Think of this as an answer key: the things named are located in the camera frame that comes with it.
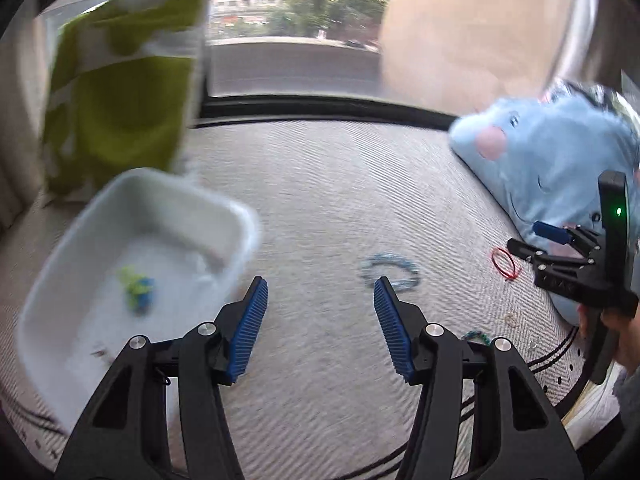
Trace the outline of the person right hand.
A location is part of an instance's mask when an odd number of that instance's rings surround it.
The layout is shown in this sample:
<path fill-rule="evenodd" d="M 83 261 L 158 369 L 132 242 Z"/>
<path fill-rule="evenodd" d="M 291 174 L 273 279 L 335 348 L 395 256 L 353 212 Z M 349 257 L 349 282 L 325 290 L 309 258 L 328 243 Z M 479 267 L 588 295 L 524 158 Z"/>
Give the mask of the person right hand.
<path fill-rule="evenodd" d="M 599 315 L 603 325 L 618 335 L 615 361 L 628 376 L 633 375 L 640 365 L 639 315 L 630 318 L 617 308 L 604 309 Z"/>

